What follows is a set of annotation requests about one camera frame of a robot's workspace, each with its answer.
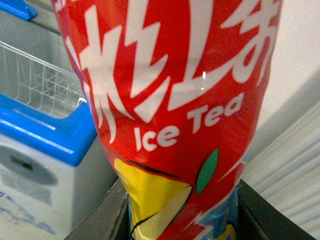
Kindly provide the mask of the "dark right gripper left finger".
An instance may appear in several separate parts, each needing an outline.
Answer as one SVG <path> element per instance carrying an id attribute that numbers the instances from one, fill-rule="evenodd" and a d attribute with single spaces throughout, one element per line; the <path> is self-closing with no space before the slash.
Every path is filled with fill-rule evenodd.
<path id="1" fill-rule="evenodd" d="M 128 240 L 128 193 L 118 179 L 106 196 L 66 240 Z"/>

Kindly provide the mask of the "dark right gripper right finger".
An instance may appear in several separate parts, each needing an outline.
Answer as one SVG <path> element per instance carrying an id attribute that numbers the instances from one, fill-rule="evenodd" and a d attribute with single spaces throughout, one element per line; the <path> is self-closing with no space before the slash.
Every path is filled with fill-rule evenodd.
<path id="1" fill-rule="evenodd" d="M 313 240 L 310 234 L 276 210 L 244 180 L 239 182 L 240 240 Z"/>

